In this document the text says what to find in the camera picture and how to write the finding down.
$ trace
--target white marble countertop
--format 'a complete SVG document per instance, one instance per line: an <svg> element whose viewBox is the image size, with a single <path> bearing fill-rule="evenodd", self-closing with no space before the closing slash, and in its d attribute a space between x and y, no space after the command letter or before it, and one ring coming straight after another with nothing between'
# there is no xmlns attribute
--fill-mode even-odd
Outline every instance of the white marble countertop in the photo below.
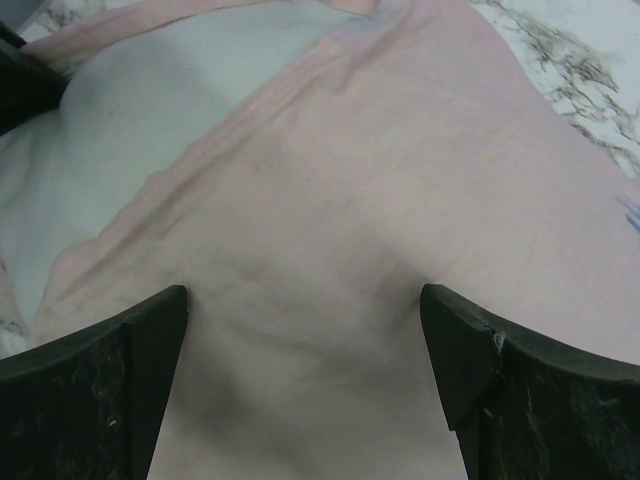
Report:
<svg viewBox="0 0 640 480"><path fill-rule="evenodd" d="M54 0L22 35L137 0ZM640 184L640 0L470 0L554 109Z"/></svg>

